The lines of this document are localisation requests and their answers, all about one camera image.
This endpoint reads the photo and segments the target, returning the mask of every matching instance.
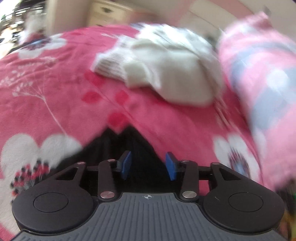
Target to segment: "gray ribbed panel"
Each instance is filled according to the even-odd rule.
[[[196,204],[180,202],[172,193],[145,195],[124,193],[115,202],[100,204],[74,231],[55,236],[21,232],[14,241],[285,241],[275,231],[228,233],[210,223]]]

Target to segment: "circular cover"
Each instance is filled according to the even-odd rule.
[[[276,227],[284,213],[281,198],[252,181],[223,182],[205,196],[203,208],[214,224],[246,234]]]
[[[81,225],[93,208],[91,195],[76,182],[50,180],[18,195],[12,213],[21,229],[57,234]]]

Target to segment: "pink bedspread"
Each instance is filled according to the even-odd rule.
[[[108,126],[137,128],[165,157],[200,165],[221,163],[260,181],[249,129],[236,96],[208,108],[169,104],[149,88],[127,89],[89,68],[95,54],[111,48],[117,36],[134,36],[129,26],[91,27],[41,40],[0,60],[0,238],[18,232],[11,213],[10,183],[36,160],[54,167]],[[20,191],[33,185],[20,181]]]

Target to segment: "silver screw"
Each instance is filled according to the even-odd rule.
[[[185,191],[182,193],[182,196],[185,198],[195,198],[197,194],[194,191]]]
[[[100,194],[100,196],[101,196],[101,198],[110,199],[110,198],[115,197],[115,193],[111,192],[111,191],[106,191],[106,192],[102,192]]]

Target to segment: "crosshair symbol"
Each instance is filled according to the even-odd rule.
[[[147,195],[145,195],[145,196],[143,196],[143,197],[146,198],[146,199],[153,198],[150,194],[147,194]]]

